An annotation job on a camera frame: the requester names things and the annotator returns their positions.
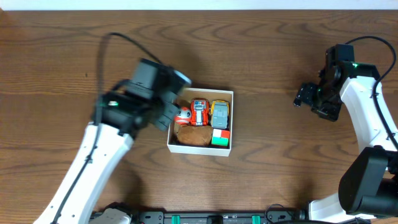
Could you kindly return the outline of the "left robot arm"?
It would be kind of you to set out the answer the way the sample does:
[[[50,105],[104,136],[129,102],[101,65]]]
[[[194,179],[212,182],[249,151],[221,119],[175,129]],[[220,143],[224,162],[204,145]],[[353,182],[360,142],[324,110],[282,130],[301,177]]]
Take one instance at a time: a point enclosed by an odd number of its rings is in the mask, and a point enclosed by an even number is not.
[[[137,133],[152,123],[164,131],[178,111],[175,93],[145,99],[110,91],[98,100],[67,174],[36,223],[89,223],[94,207]]]

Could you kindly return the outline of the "colourful puzzle cube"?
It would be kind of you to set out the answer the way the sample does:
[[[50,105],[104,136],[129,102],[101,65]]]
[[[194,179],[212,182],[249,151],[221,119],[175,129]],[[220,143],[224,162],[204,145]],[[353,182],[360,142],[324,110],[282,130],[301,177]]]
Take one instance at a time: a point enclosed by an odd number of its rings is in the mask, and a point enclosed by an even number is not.
[[[229,145],[230,131],[226,129],[214,129],[211,144],[227,147]]]

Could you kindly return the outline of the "brown plush toy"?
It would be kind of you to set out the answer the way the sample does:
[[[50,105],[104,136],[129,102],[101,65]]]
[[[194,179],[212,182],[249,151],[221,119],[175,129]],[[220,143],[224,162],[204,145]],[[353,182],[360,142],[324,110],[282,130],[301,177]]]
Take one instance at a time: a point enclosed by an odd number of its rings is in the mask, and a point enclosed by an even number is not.
[[[211,126],[182,126],[177,131],[177,140],[179,143],[189,146],[208,146],[212,134]]]

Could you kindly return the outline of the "yellow grey toy car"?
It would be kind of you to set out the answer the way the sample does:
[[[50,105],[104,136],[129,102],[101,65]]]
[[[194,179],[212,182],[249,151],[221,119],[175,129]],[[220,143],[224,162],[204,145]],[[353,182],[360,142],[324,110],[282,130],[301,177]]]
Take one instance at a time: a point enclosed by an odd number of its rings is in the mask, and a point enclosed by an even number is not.
[[[229,127],[229,102],[214,100],[211,104],[211,126],[215,129],[228,129]]]

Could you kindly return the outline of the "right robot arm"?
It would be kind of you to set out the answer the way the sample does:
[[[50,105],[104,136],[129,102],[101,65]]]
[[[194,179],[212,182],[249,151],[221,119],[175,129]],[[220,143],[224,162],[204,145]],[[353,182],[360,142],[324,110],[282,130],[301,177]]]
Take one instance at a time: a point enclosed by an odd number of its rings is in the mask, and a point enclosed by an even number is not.
[[[342,223],[357,218],[397,216],[397,126],[382,94],[374,65],[328,63],[319,84],[304,83],[294,100],[319,117],[336,121],[346,106],[359,155],[342,176],[337,193],[308,205],[311,221]]]

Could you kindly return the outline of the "orange toy ball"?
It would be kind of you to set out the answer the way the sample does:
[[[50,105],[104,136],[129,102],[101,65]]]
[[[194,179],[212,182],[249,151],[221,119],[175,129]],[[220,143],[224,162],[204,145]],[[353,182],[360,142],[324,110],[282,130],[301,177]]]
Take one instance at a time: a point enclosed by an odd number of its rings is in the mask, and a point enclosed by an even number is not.
[[[192,112],[190,108],[181,107],[174,117],[174,121],[179,125],[189,125],[192,119]]]

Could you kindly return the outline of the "white cardboard box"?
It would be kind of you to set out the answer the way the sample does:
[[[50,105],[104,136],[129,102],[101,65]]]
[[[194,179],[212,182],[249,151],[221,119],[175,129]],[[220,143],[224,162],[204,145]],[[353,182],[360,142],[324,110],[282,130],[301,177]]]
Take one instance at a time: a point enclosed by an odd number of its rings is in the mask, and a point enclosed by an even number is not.
[[[177,131],[182,126],[192,126],[191,123],[189,125],[179,125],[174,120],[169,127],[168,137],[167,137],[167,147],[170,152],[173,153],[182,153],[182,154],[198,154],[198,155],[206,155],[206,156],[224,156],[228,157],[231,149],[232,149],[232,133],[233,133],[233,100],[234,93],[232,91],[227,90],[210,90],[210,89],[201,89],[201,88],[186,88],[182,96],[179,96],[176,99],[176,103],[180,107],[187,107],[191,110],[191,101],[194,98],[204,98],[208,100],[209,107],[209,123],[207,126],[211,126],[211,104],[214,100],[225,100],[229,102],[229,127],[228,131],[230,131],[229,145],[227,147],[212,145],[211,142],[208,146],[189,146],[185,144],[181,144],[177,140]]]

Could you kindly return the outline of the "red toy fire truck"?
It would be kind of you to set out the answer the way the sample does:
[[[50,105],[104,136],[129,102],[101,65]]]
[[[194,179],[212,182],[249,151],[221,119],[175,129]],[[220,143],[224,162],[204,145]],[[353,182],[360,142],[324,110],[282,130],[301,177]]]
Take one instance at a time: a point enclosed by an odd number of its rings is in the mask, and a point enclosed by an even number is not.
[[[191,125],[192,126],[207,126],[209,123],[209,107],[208,100],[204,98],[194,98],[191,101]]]

